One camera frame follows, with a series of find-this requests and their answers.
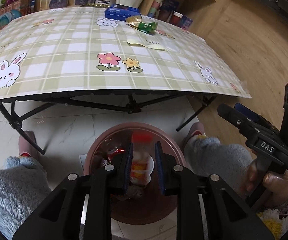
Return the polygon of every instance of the person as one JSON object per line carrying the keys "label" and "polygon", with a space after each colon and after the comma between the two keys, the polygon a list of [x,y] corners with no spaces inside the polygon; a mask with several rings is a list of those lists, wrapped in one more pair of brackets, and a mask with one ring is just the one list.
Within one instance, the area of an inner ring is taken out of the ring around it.
{"label": "person", "polygon": [[[33,132],[25,133],[35,140]],[[243,146],[222,145],[219,139],[206,137],[202,123],[197,122],[192,125],[183,148],[187,166],[195,174],[218,174],[242,198],[254,188],[256,160]],[[263,184],[272,195],[264,204],[267,209],[259,216],[278,239],[288,229],[288,172],[283,175],[268,172]],[[5,169],[0,170],[0,231],[8,240],[50,192],[38,152],[20,136],[19,157],[7,158]],[[112,236],[112,239],[123,238]]]}

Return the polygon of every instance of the tile floor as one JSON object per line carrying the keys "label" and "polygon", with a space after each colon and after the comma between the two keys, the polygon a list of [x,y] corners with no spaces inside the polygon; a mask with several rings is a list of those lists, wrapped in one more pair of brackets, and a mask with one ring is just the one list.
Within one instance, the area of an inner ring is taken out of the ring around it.
{"label": "tile floor", "polygon": [[[138,102],[160,96],[135,95]],[[109,103],[125,106],[127,96],[83,96],[76,98],[84,101]],[[16,102],[15,110],[22,115],[41,105],[40,102]],[[127,114],[111,110],[55,105],[23,121],[24,130],[35,133],[38,145],[46,150],[41,163],[48,173],[49,186],[54,188],[71,172],[83,174],[79,156],[88,152],[95,139],[108,128],[123,122],[144,122],[165,131],[181,145],[182,140],[197,118],[180,132],[176,128],[185,121],[193,110],[186,97],[175,98],[162,103],[144,107],[141,113]],[[18,155],[19,134],[10,127],[0,113],[0,169],[8,156]],[[112,233],[133,240],[143,240],[163,232],[158,239],[175,239],[176,212],[153,224],[134,226],[112,220]]]}

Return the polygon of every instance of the table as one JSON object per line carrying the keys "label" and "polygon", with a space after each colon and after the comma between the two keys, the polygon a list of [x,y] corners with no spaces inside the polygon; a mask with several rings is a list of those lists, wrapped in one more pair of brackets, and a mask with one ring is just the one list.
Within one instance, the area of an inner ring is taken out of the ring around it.
{"label": "table", "polygon": [[[197,115],[217,94],[250,98],[234,72],[202,38],[162,21],[153,35],[145,34],[126,22],[106,19],[104,11],[51,9],[18,18],[0,31],[0,111],[42,154],[21,129],[22,121],[54,104],[135,113],[149,104],[204,93]],[[162,49],[149,48],[154,45]],[[132,93],[148,92],[168,95],[143,103],[132,97]],[[90,93],[128,94],[129,104],[71,99]],[[16,100],[45,104],[19,117],[14,111]],[[3,106],[9,102],[11,113]]]}

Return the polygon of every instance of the white lid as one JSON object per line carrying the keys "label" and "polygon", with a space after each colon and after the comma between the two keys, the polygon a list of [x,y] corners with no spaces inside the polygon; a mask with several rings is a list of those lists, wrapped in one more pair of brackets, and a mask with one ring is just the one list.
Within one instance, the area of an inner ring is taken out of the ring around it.
{"label": "white lid", "polygon": [[180,17],[180,18],[182,18],[182,17],[183,17],[183,15],[182,15],[182,14],[180,14],[180,13],[178,13],[178,12],[174,12],[174,13],[173,13],[173,15],[175,15],[175,16],[177,16],[177,17]]}

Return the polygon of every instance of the human hand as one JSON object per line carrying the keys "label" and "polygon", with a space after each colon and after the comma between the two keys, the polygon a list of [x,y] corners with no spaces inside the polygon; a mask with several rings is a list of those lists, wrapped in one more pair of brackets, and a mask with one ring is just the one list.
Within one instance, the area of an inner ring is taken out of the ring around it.
{"label": "human hand", "polygon": [[[254,182],[258,176],[256,159],[247,168],[246,179],[241,186],[241,192],[251,192],[254,189]],[[288,171],[278,174],[272,171],[266,173],[263,178],[263,186],[272,192],[268,200],[264,203],[266,208],[275,208],[288,200]]]}

